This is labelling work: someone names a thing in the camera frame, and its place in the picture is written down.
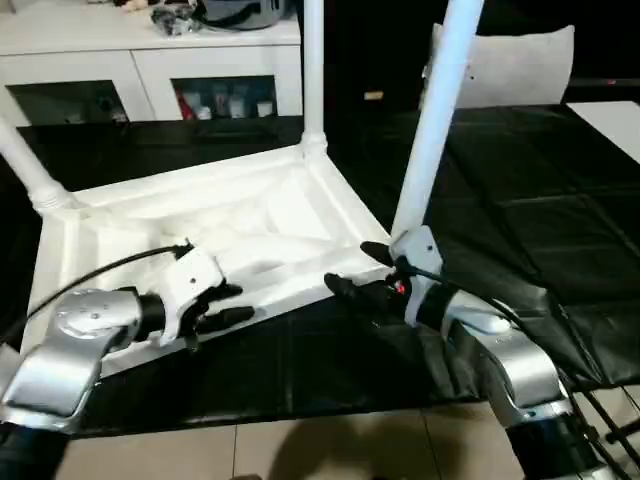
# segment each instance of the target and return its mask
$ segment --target tile floor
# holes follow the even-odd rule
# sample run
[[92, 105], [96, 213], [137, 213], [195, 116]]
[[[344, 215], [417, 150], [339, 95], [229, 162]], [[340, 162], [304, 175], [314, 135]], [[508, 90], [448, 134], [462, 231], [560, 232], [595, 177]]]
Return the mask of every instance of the tile floor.
[[[640, 389], [633, 390], [640, 398]], [[622, 390], [597, 392], [618, 422], [640, 412]], [[585, 414], [602, 421], [586, 400]], [[640, 447], [640, 434], [630, 437]], [[619, 447], [612, 453], [624, 461]], [[640, 479], [629, 462], [629, 473]], [[58, 480], [519, 480], [522, 471], [486, 404], [78, 440]]]

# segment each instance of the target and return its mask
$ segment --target black cable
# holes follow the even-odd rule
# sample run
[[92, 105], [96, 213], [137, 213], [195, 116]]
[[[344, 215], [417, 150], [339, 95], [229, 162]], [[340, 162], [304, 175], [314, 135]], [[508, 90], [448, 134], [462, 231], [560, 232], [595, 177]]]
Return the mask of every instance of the black cable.
[[[589, 422], [584, 416], [584, 412], [580, 408], [575, 395], [572, 392], [569, 392], [569, 401], [571, 402], [571, 406], [573, 407], [573, 411], [576, 413], [578, 420], [582, 424], [582, 428], [584, 430], [593, 429], [589, 425]], [[609, 453], [609, 451], [604, 448], [600, 440], [594, 438], [592, 432], [587, 431], [587, 438], [589, 442], [593, 446], [594, 450], [600, 455], [600, 457], [605, 461], [605, 463], [611, 468], [611, 471], [621, 480], [631, 480], [631, 475], [624, 471], [622, 465], [620, 465], [615, 458]]]
[[[396, 262], [397, 262], [398, 270], [401, 273], [406, 273], [406, 274], [409, 274], [409, 275], [420, 275], [420, 276], [423, 276], [423, 277], [428, 278], [430, 280], [433, 280], [434, 282], [438, 282], [441, 285], [443, 285], [444, 287], [455, 289], [455, 290], [460, 290], [460, 291], [463, 291], [463, 292], [466, 292], [466, 293], [469, 293], [471, 295], [474, 295], [474, 296], [478, 297], [480, 300], [486, 302], [488, 305], [490, 305], [491, 307], [495, 308], [500, 313], [502, 313], [508, 320], [512, 321], [522, 331], [522, 333], [524, 333], [525, 335], [527, 335], [531, 339], [535, 338], [532, 335], [532, 333], [529, 331], [527, 325], [522, 321], [522, 319], [520, 317], [518, 317], [518, 315], [516, 315], [513, 311], [511, 311], [509, 308], [507, 308], [504, 304], [502, 304], [501, 302], [495, 300], [494, 298], [486, 296], [486, 295], [478, 294], [475, 291], [473, 291], [473, 289], [469, 289], [469, 288], [461, 285], [458, 282], [455, 282], [453, 280], [449, 280], [447, 278], [444, 278], [443, 276], [438, 275], [436, 273], [429, 272], [427, 270], [423, 270], [421, 268], [415, 267], [415, 266], [411, 265], [407, 261], [407, 259], [404, 258], [404, 257], [401, 257], [401, 258], [397, 259]], [[562, 362], [558, 362], [557, 359], [553, 358], [553, 355], [549, 355], [549, 357], [551, 358], [551, 360], [554, 363], [562, 366]], [[573, 373], [569, 372], [567, 370], [566, 366], [563, 366], [562, 369], [564, 370], [564, 373], [567, 375], [567, 377], [571, 380], [571, 382], [573, 382], [576, 385], [578, 390], [584, 394], [585, 398], [589, 401], [589, 403], [591, 403], [591, 405], [593, 405], [593, 407], [595, 408], [596, 412], [598, 412], [600, 417], [602, 417], [604, 422], [607, 424], [607, 427], [611, 430], [611, 433], [615, 436], [616, 440], [618, 440], [618, 442], [620, 442], [620, 445], [622, 445], [622, 447], [624, 448], [624, 450], [627, 453], [627, 455], [629, 455], [629, 458], [631, 458], [633, 460], [633, 462], [640, 468], [640, 455], [638, 455], [638, 452], [631, 446], [631, 444], [629, 443], [628, 439], [620, 432], [620, 429], [618, 428], [616, 423], [613, 421], [613, 419], [609, 416], [609, 414], [604, 409], [602, 404], [593, 396], [593, 394], [587, 388], [585, 388], [584, 382], [582, 382], [582, 380], [580, 380]], [[612, 470], [615, 469], [616, 471], [620, 471], [620, 469], [621, 469], [620, 465], [617, 462], [615, 462], [615, 460], [614, 460], [614, 463], [615, 463], [615, 466], [612, 465], [612, 464], [609, 464], [607, 462], [607, 464], [609, 465], [609, 467], [611, 467]]]
[[629, 393], [629, 390], [627, 390], [625, 387], [621, 387], [621, 388], [625, 396], [627, 397], [627, 400], [629, 400], [629, 403], [631, 403], [635, 407], [636, 411], [640, 413], [640, 405], [638, 405], [638, 402], [636, 402], [636, 399], [633, 398], [633, 395], [631, 395]]
[[111, 262], [103, 267], [100, 267], [92, 272], [87, 273], [86, 275], [83, 275], [80, 278], [77, 278], [73, 282], [62, 287], [57, 292], [52, 293], [51, 295], [46, 297], [44, 300], [42, 300], [38, 304], [38, 306], [36, 306], [33, 310], [31, 310], [31, 312], [29, 312], [27, 315], [17, 320], [11, 326], [11, 328], [9, 328], [9, 330], [2, 337], [0, 337], [0, 346], [7, 343], [15, 334], [17, 334], [18, 330], [23, 328], [32, 317], [40, 313], [43, 309], [48, 307], [52, 302], [60, 298], [62, 295], [67, 293], [72, 288], [75, 288], [78, 285], [81, 285], [84, 282], [87, 282], [92, 278], [97, 277], [98, 275], [102, 275], [105, 272], [121, 267], [128, 263], [132, 263], [137, 260], [142, 260], [143, 258], [147, 258], [147, 257], [152, 257], [154, 255], [160, 255], [162, 253], [176, 253], [176, 254], [184, 253], [186, 248], [189, 248], [189, 247], [181, 246], [181, 245], [172, 245], [170, 247], [160, 247], [160, 248], [154, 248], [151, 250], [146, 250], [144, 252], [136, 253], [134, 255], [121, 258], [120, 260], [116, 260], [115, 262]]

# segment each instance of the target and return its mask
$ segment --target table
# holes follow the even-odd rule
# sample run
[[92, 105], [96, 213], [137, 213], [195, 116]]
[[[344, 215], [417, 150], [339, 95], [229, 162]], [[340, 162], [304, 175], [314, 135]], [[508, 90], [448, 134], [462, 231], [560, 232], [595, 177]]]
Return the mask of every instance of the table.
[[[327, 121], [330, 156], [387, 228], [416, 121]], [[277, 148], [300, 133], [299, 118], [24, 130], [70, 190]], [[0, 205], [14, 235], [0, 252], [13, 301], [0, 325], [26, 305], [39, 229], [7, 176]], [[640, 380], [639, 199], [638, 165], [566, 106], [468, 110], [456, 115], [426, 220], [447, 275], [505, 300], [541, 345], [608, 387]], [[480, 398], [474, 373], [435, 332], [363, 317], [332, 298], [106, 379], [81, 435]]]

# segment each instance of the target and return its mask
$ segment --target white cabinet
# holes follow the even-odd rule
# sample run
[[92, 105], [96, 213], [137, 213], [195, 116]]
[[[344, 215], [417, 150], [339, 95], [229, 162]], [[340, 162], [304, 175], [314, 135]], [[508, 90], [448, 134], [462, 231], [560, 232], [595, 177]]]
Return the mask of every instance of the white cabinet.
[[[247, 102], [246, 116], [255, 115], [259, 101], [274, 102], [274, 113], [278, 115], [302, 114], [300, 48], [297, 46], [139, 50], [133, 52], [133, 57], [157, 120], [183, 118], [176, 94], [184, 95], [189, 89], [197, 90], [198, 97], [209, 97], [202, 103], [211, 106], [214, 115], [220, 113], [212, 105], [215, 99], [211, 97], [215, 93], [210, 93], [216, 87], [224, 91], [227, 99], [236, 89], [253, 91], [253, 99], [240, 99]], [[181, 82], [184, 79], [199, 82]]]
[[[0, 15], [0, 114], [17, 126], [178, 120], [194, 98], [213, 117], [257, 116], [258, 104], [261, 115], [302, 114], [295, 16], [262, 30], [166, 37], [149, 12], [42, 0]], [[240, 106], [236, 115], [221, 99]]]
[[[78, 118], [86, 111], [82, 93], [93, 87], [105, 98], [111, 97], [109, 101], [119, 102], [130, 121], [154, 119], [128, 51], [0, 56], [0, 111], [16, 126], [58, 123], [33, 116]], [[58, 97], [56, 103], [52, 103], [52, 92], [57, 94], [53, 95]], [[68, 111], [61, 111], [65, 105]]]

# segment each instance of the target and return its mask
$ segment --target black plastic sheet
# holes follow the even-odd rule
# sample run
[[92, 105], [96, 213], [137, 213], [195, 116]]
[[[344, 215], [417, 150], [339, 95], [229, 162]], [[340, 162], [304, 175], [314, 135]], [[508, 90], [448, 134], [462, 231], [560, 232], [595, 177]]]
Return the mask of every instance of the black plastic sheet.
[[[330, 156], [390, 228], [416, 115], [332, 120]], [[69, 189], [299, 140], [296, 118], [24, 131]], [[0, 327], [26, 307], [39, 220], [10, 172]], [[566, 107], [456, 115], [427, 213], [445, 273], [500, 298], [592, 387], [640, 380], [640, 165]], [[559, 314], [564, 310], [568, 318]], [[118, 435], [482, 398], [476, 374], [427, 328], [335, 298], [103, 381], [82, 435]]]

